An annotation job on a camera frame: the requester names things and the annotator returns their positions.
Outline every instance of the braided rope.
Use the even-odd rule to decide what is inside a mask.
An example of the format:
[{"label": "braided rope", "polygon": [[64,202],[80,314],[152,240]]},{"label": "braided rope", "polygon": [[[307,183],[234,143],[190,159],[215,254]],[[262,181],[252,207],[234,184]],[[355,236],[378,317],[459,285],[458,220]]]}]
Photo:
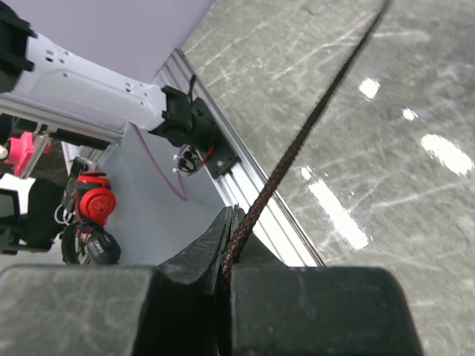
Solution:
[{"label": "braided rope", "polygon": [[252,233],[252,229],[257,223],[259,216],[270,201],[272,195],[277,191],[277,187],[285,177],[292,163],[295,161],[298,153],[302,149],[311,134],[313,127],[320,121],[328,104],[330,103],[333,95],[337,91],[340,84],[343,82],[345,76],[350,70],[355,59],[360,54],[363,47],[366,45],[368,39],[377,28],[379,22],[384,17],[385,13],[389,9],[391,0],[384,0],[381,9],[372,20],[370,26],[367,28],[364,35],[361,37],[360,42],[353,49],[346,62],[341,67],[340,71],[336,74],[334,80],[331,82],[325,94],[322,96],[320,102],[315,106],[313,112],[309,115],[308,119],[300,129],[300,132],[290,144],[287,151],[278,162],[274,171],[271,173],[270,178],[267,180],[262,191],[259,193],[258,198],[254,201],[249,208],[246,216],[241,224],[238,226],[235,234],[232,236],[229,247],[226,250],[226,255],[221,265],[221,283],[225,291],[229,290],[229,283],[231,280],[231,267],[238,262],[240,253],[244,249],[244,246],[249,239],[249,235]]}]

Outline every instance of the white panel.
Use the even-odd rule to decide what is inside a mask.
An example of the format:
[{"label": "white panel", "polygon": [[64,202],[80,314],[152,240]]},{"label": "white panel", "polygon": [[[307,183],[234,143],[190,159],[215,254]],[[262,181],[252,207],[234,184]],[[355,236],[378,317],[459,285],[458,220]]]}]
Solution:
[{"label": "white panel", "polygon": [[58,45],[125,76],[150,82],[213,0],[6,0]]}]

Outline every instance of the gray marble table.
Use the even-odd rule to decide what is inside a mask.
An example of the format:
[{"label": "gray marble table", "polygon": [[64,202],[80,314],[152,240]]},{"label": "gray marble table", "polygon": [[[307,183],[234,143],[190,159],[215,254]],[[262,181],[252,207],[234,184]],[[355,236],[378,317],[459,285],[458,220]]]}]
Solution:
[{"label": "gray marble table", "polygon": [[[269,173],[375,13],[217,0],[184,47]],[[402,284],[427,355],[475,355],[475,2],[398,0],[280,193],[329,265]]]}]

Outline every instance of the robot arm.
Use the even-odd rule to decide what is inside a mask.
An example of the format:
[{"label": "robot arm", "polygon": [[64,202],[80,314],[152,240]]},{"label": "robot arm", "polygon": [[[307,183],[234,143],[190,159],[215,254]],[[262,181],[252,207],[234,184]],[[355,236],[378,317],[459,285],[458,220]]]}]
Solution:
[{"label": "robot arm", "polygon": [[2,1],[0,38],[0,94],[40,94],[87,105],[164,137],[175,147],[188,145],[203,155],[212,152],[206,165],[212,165],[214,178],[238,161],[205,102],[192,99],[192,90],[183,93],[138,82],[76,56],[32,31]]},{"label": "robot arm", "polygon": [[166,95],[157,85],[130,79],[89,62],[36,34],[27,40],[24,70],[14,90],[41,94],[109,113],[147,131],[157,128],[166,109]]}]

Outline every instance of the purple cable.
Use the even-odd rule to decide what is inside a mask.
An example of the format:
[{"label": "purple cable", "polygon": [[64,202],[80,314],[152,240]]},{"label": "purple cable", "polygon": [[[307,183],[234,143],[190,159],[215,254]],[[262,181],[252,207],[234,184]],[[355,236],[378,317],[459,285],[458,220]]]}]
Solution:
[{"label": "purple cable", "polygon": [[147,152],[148,154],[148,158],[150,158],[150,160],[152,161],[152,163],[154,164],[155,168],[157,169],[159,175],[162,177],[163,181],[166,183],[166,185],[177,195],[177,197],[179,197],[182,201],[184,202],[188,202],[188,194],[186,193],[186,189],[183,185],[183,181],[182,181],[182,178],[181,178],[181,175],[180,175],[180,172],[177,172],[177,176],[178,176],[178,182],[180,183],[180,187],[181,187],[181,190],[182,191],[178,191],[178,189],[176,189],[173,184],[171,184],[171,182],[168,180],[168,178],[166,177],[166,175],[163,173],[162,169],[159,167],[157,161],[155,160],[155,158],[153,157],[153,155],[151,154],[150,152],[150,149],[148,148],[147,144],[145,143],[145,140],[143,139],[143,136],[142,134],[140,133],[140,130],[139,128],[135,125],[135,124],[132,124],[132,128],[134,129],[135,133],[137,134],[137,136],[139,137],[140,139],[140,142],[142,143],[142,146],[144,147],[145,149],[145,152]]}]

